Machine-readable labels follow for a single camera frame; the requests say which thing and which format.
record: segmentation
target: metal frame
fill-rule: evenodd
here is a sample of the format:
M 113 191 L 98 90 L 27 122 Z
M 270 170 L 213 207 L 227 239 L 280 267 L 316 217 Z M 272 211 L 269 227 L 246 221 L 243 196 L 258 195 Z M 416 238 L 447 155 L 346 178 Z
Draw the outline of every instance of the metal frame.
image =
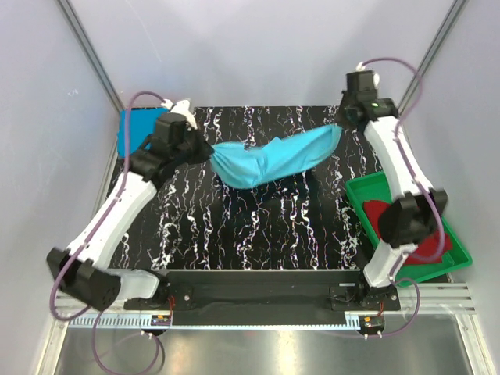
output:
M 446 37 L 452 31 L 453 26 L 455 25 L 457 19 L 462 14 L 462 11 L 465 9 L 465 6 L 469 2 L 469 0 L 455 0 L 448 10 L 448 13 L 445 16 L 442 24 L 439 29 L 437 29 L 437 33 L 434 36 L 434 39 L 430 43 L 429 48 L 425 52 L 422 61 L 418 66 L 418 73 L 421 77 L 424 77 L 429 70 L 432 62 L 436 58 L 436 55 L 441 50 L 443 43 L 446 40 Z M 403 113 L 408 106 L 409 102 L 412 100 L 413 95 L 415 94 L 415 90 L 418 87 L 419 81 L 414 77 L 410 83 L 408 88 L 405 91 L 401 101 L 399 102 L 398 109 L 400 113 Z
M 443 23 L 441 24 L 439 30 L 437 31 L 430 47 L 427 49 L 422 62 L 419 65 L 418 71 L 420 75 L 425 76 L 426 72 L 430 68 L 431 63 L 434 61 L 436 54 L 441 49 L 446 37 L 450 33 L 453 25 L 458 19 L 459 15 L 463 11 L 468 0 L 455 0 L 448 11 Z M 105 92 L 109 96 L 110 101 L 116 108 L 118 112 L 124 109 L 123 103 L 120 100 L 119 95 L 113 87 L 104 67 L 102 66 L 92 44 L 82 26 L 80 20 L 77 17 L 70 0 L 55 0 L 62 10 L 62 14 L 66 18 L 68 24 L 70 25 L 72 31 L 74 32 L 78 42 L 80 43 L 85 55 L 88 57 L 90 64 L 95 70 L 99 80 Z M 399 104 L 400 111 L 404 111 L 412 96 L 415 93 L 417 87 L 416 80 L 412 80 L 408 86 L 403 98 Z M 113 172 L 113 167 L 116 162 L 116 151 L 114 151 L 108 161 L 106 175 L 103 179 L 100 195 L 98 196 L 97 202 L 95 203 L 95 211 L 104 202 L 109 182 L 111 181 L 111 176 Z M 484 336 L 481 332 L 476 311 L 474 309 L 472 300 L 470 298 L 469 289 L 466 284 L 421 284 L 421 305 L 419 314 L 434 314 L 434 315 L 454 315 L 457 319 L 459 325 L 460 334 L 463 343 L 466 347 L 466 353 L 468 355 L 470 364 L 473 368 L 475 374 L 495 374 L 495 368 L 493 362 L 491 361 L 488 348 L 484 342 Z M 414 309 L 414 301 L 416 298 L 415 291 L 412 288 L 399 288 L 398 289 L 400 302 L 402 304 L 402 312 L 386 312 L 387 314 L 411 314 Z M 57 299 L 56 306 L 63 313 L 76 312 L 83 308 L 82 304 L 75 301 L 71 297 L 66 295 L 59 295 Z M 113 304 L 106 314 L 111 314 L 110 317 L 117 318 L 123 316 L 124 314 L 134 314 L 137 312 L 131 312 L 123 310 L 123 301 L 117 301 Z M 144 314 L 149 314 L 151 312 L 140 312 L 140 316 L 137 318 L 142 318 Z M 351 319 L 355 320 L 356 314 L 361 312 L 351 312 Z M 117 324 L 120 327 L 124 327 L 127 324 Z M 47 340 L 43 351 L 41 353 L 41 358 L 37 367 L 37 375 L 53 375 L 57 367 L 57 362 L 59 361 L 59 356 L 63 348 L 63 342 L 66 337 L 67 329 L 70 327 L 69 323 L 62 323 L 59 321 L 52 320 L 52 325 L 48 332 Z
M 416 292 L 412 287 L 398 288 L 398 294 L 402 305 L 402 311 L 389 312 L 387 315 L 411 316 L 415 309 Z M 490 353 L 484 342 L 484 336 L 481 332 L 476 310 L 470 298 L 470 291 L 466 284 L 421 284 L 420 285 L 420 312 L 419 315 L 443 315 L 454 316 L 462 342 L 466 348 L 468 360 L 473 369 L 473 373 L 477 375 L 495 375 L 495 368 L 491 360 Z M 124 301 L 116 301 L 103 315 L 103 319 L 107 319 L 103 323 L 102 328 L 148 328 L 144 324 L 150 320 L 153 313 L 169 315 L 170 311 L 151 312 L 151 311 L 127 311 L 123 309 Z M 61 295 L 56 303 L 58 310 L 64 314 L 73 314 L 84 307 L 83 304 L 75 301 L 69 296 Z M 349 312 L 348 316 L 351 320 L 351 327 L 343 328 L 344 330 L 355 329 L 355 322 L 359 322 L 359 315 L 366 315 L 366 312 Z M 89 324 L 93 323 L 95 312 L 84 314 L 80 320 L 74 323 L 61 323 L 53 321 L 50 335 L 48 336 L 47 345 L 43 352 L 37 375 L 53 375 L 57 367 L 57 362 L 63 347 L 64 338 L 68 328 L 89 329 Z M 192 327 L 175 327 L 170 329 L 190 329 Z M 205 329 L 213 329 L 213 327 L 204 327 Z M 248 327 L 248 329 L 256 329 L 257 327 Z M 259 327 L 259 329 L 276 330 L 289 329 L 293 327 Z M 245 329 L 245 327 L 217 327 L 216 329 Z M 301 327 L 303 330 L 328 329 L 328 327 Z
M 77 13 L 70 0 L 55 0 L 59 8 L 61 9 L 64 18 L 67 23 L 70 25 L 71 30 L 73 31 L 78 43 L 82 47 L 84 54 L 87 56 L 89 63 L 95 71 L 99 81 L 101 82 L 102 88 L 104 88 L 106 94 L 109 97 L 109 100 L 115 107 L 116 111 L 123 111 L 125 107 L 123 106 L 122 101 L 118 93 L 116 92 L 111 80 L 107 72 L 104 69 L 104 66 L 101 63 L 97 53 L 92 46 L 92 43 L 87 36 L 87 33 L 78 18 Z

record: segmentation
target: black mounting plate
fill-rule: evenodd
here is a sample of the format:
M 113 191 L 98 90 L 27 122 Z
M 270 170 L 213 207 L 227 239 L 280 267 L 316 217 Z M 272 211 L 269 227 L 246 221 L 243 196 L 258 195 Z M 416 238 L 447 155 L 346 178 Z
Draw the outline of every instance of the black mounting plate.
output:
M 359 270 L 169 270 L 161 282 L 175 298 L 174 326 L 252 326 L 344 324 L 347 310 L 378 310 L 332 304 L 332 290 L 345 293 L 338 288 L 358 279 Z M 164 301 L 129 301 L 125 309 L 164 311 Z M 391 300 L 385 309 L 398 308 Z
M 367 302 L 365 305 L 360 305 L 354 298 L 345 298 L 346 295 L 352 295 L 351 292 L 354 288 L 354 284 L 340 284 L 331 287 L 331 308 L 335 311 L 380 311 L 380 302 Z M 384 311 L 399 311 L 401 309 L 396 290 L 382 301 L 384 302 Z

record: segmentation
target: cyan towel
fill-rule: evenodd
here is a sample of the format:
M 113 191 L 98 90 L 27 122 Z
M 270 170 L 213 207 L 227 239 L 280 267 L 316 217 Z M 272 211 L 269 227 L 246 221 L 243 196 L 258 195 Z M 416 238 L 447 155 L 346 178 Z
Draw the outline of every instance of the cyan towel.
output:
M 213 146 L 210 162 L 225 184 L 251 189 L 317 166 L 332 154 L 340 136 L 340 127 L 324 125 L 246 150 L 241 142 L 223 142 Z

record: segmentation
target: metal floor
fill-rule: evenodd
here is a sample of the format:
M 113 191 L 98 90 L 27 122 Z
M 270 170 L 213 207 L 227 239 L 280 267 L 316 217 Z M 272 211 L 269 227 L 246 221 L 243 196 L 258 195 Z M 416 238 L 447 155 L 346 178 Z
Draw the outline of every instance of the metal floor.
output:
M 386 316 L 386 332 L 400 327 L 401 316 Z M 98 331 L 98 352 L 131 330 Z M 402 335 L 347 339 L 315 331 L 172 330 L 160 336 L 166 350 L 163 368 L 169 375 L 221 374 L 472 374 L 454 316 L 419 316 Z M 117 346 L 102 361 L 118 373 L 143 370 L 154 345 L 135 337 Z M 103 373 L 94 363 L 91 330 L 70 328 L 55 372 L 58 375 Z

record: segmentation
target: red cloth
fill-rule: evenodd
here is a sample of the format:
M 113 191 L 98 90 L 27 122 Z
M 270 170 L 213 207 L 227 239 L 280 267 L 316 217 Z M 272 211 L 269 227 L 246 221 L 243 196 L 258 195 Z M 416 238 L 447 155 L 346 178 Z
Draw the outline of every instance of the red cloth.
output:
M 378 229 L 378 218 L 382 214 L 383 211 L 387 207 L 389 207 L 389 203 L 387 202 L 382 202 L 382 201 L 367 201 L 364 202 L 362 207 L 365 210 L 365 214 L 368 216 L 368 220 L 372 224 L 373 229 L 375 230 L 375 233 L 377 233 L 377 236 L 380 238 L 380 231 Z M 439 244 L 439 232 L 435 232 L 434 235 L 429 236 L 426 238 L 424 242 L 420 244 L 417 250 L 415 250 L 414 254 L 418 254 L 421 256 L 432 256 L 433 254 L 436 253 L 436 249 L 438 248 Z M 450 240 L 450 237 L 445 234 L 445 250 L 443 251 L 443 254 L 445 254 L 447 251 L 452 249 L 452 242 Z M 436 259 L 432 262 L 428 261 L 420 261 L 417 259 L 414 259 L 411 255 L 406 259 L 405 264 L 428 264 L 428 263 L 440 263 L 442 262 L 441 258 Z

